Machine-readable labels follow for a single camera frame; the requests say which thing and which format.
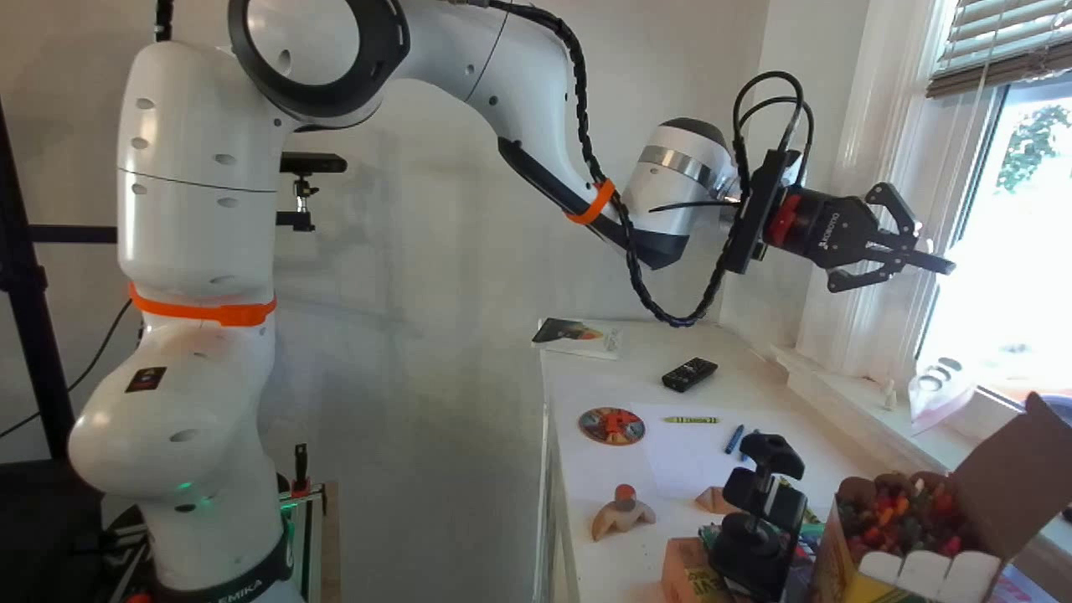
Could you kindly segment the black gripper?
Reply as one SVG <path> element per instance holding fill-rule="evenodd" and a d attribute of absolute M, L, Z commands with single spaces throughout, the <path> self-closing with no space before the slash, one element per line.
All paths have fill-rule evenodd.
<path fill-rule="evenodd" d="M 875 185 L 865 198 L 791 189 L 768 217 L 765 242 L 825 268 L 831 292 L 881 285 L 901 268 L 954 271 L 954 262 L 915 252 L 915 217 L 892 185 Z"/>

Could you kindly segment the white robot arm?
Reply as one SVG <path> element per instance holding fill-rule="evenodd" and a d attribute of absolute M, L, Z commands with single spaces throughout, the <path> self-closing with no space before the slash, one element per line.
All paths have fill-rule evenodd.
<path fill-rule="evenodd" d="M 584 44 L 516 0 L 229 0 L 220 50 L 137 50 L 118 127 L 118 265 L 143 339 L 69 431 L 85 482 L 131 501 L 149 541 L 155 603 L 306 603 L 257 404 L 274 361 L 274 226 L 283 142 L 356 127 L 391 81 L 426 81 L 492 127 L 500 157 L 643 275 L 673 265 L 697 209 L 734 213 L 716 275 L 768 246 L 827 271 L 835 292 L 901 268 L 943 275 L 919 249 L 893 189 L 831 198 L 800 185 L 807 150 L 761 166 L 736 132 L 673 118 L 634 182 L 600 168 Z"/>

